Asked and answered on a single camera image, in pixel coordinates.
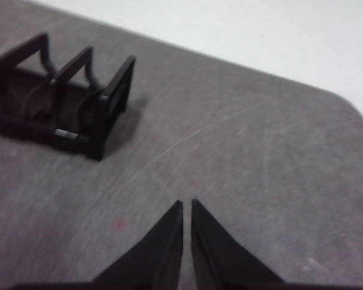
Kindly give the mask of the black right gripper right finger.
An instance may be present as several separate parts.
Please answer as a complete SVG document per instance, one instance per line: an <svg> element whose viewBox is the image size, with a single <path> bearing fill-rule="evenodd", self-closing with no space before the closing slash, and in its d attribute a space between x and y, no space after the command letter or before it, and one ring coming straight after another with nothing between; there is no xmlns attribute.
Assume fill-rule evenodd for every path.
<svg viewBox="0 0 363 290"><path fill-rule="evenodd" d="M191 251L198 289L350 289L289 283L242 247L198 200L191 202Z"/></svg>

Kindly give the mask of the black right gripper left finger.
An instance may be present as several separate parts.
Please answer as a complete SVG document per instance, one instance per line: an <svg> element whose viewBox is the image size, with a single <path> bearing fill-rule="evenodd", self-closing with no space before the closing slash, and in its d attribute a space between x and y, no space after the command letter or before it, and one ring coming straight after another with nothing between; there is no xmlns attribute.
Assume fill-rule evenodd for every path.
<svg viewBox="0 0 363 290"><path fill-rule="evenodd" d="M20 283L12 289L177 289L183 203L176 201L128 252L89 282Z"/></svg>

